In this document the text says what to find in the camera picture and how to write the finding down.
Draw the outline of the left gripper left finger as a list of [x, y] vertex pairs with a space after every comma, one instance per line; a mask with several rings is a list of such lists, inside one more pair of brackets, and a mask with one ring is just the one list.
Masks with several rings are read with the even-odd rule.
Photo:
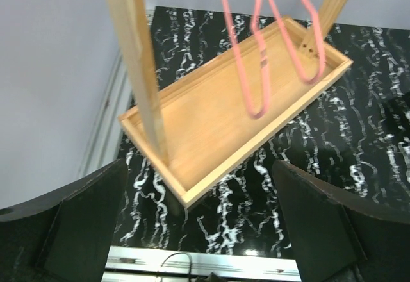
[[1, 281], [101, 281], [127, 180], [119, 159], [1, 209]]

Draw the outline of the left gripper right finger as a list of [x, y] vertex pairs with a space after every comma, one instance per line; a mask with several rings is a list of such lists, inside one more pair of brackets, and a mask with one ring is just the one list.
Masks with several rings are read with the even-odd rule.
[[302, 281], [409, 281], [409, 213], [286, 161], [272, 172]]

